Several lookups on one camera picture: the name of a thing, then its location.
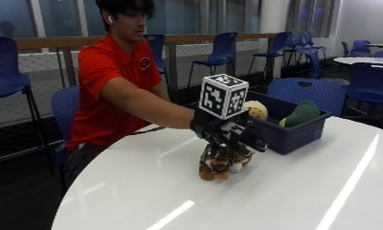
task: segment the blue plastic basket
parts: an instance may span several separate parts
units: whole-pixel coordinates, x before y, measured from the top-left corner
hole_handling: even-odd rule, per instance
[[[324,121],[332,116],[331,112],[320,110],[316,119],[298,126],[282,127],[279,121],[292,113],[298,105],[254,92],[247,92],[246,100],[260,102],[268,110],[267,120],[252,118],[252,123],[258,135],[268,142],[271,150],[284,155],[320,139]]]

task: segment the red shirt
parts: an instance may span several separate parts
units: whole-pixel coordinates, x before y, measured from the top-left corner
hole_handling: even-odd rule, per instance
[[[80,106],[67,149],[78,144],[106,147],[145,126],[145,121],[120,110],[101,96],[104,84],[121,77],[150,91],[161,82],[148,41],[136,44],[129,57],[109,35],[78,54]]]

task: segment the person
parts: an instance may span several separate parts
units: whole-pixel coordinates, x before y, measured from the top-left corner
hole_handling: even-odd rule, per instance
[[[170,103],[144,39],[153,0],[96,0],[106,35],[80,50],[80,105],[71,128],[68,176],[148,123],[190,128],[194,110]]]

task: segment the yellow object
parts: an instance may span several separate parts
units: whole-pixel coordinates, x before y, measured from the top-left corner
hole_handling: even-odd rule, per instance
[[[243,103],[242,107],[248,108],[250,116],[267,120],[268,119],[268,111],[266,106],[258,101],[247,101]]]

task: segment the stuffed toy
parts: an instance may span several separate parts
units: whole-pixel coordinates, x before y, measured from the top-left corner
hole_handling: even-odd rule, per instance
[[[303,100],[290,116],[279,122],[282,127],[294,127],[320,116],[320,110],[311,100]]]
[[[255,117],[262,120],[267,120],[268,111],[266,106],[258,101],[247,101],[242,104],[242,107],[248,108],[248,114],[251,117]]]
[[[199,176],[203,180],[227,179],[229,172],[238,173],[251,160],[252,152],[243,156],[229,147],[207,144],[199,163]]]

